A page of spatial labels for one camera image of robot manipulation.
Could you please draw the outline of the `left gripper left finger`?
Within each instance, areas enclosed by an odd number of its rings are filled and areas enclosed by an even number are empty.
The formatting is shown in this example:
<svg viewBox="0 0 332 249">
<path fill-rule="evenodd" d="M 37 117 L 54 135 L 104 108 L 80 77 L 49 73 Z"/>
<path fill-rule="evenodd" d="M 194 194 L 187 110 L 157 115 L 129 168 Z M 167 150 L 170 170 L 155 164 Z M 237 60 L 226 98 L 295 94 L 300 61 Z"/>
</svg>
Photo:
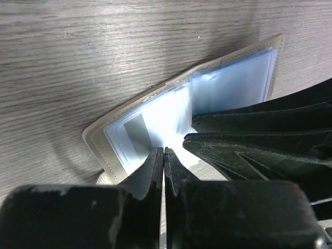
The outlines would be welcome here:
<svg viewBox="0 0 332 249">
<path fill-rule="evenodd" d="M 1 248 L 158 248 L 164 153 L 117 185 L 25 185 L 1 206 Z"/>
</svg>

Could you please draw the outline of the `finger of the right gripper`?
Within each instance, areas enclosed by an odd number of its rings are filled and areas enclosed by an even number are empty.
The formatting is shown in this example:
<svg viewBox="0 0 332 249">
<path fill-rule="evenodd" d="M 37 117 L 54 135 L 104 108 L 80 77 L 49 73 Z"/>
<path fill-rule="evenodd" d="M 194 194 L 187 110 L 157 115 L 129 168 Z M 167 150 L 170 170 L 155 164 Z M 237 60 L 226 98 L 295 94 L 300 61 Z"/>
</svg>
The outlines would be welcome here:
<svg viewBox="0 0 332 249">
<path fill-rule="evenodd" d="M 331 80 L 259 104 L 196 115 L 193 128 L 210 132 L 300 132 L 331 128 Z"/>
<path fill-rule="evenodd" d="M 228 180 L 290 181 L 331 200 L 331 132 L 192 133 L 183 147 Z"/>
</svg>

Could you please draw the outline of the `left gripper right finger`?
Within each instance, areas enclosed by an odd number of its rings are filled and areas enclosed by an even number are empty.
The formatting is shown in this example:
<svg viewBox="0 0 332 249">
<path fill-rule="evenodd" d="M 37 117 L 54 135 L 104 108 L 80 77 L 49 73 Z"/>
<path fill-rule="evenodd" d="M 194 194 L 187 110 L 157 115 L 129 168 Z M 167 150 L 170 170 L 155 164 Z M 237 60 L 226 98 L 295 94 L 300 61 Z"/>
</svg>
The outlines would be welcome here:
<svg viewBox="0 0 332 249">
<path fill-rule="evenodd" d="M 304 192 L 285 181 L 202 181 L 164 151 L 168 248 L 323 248 Z"/>
</svg>

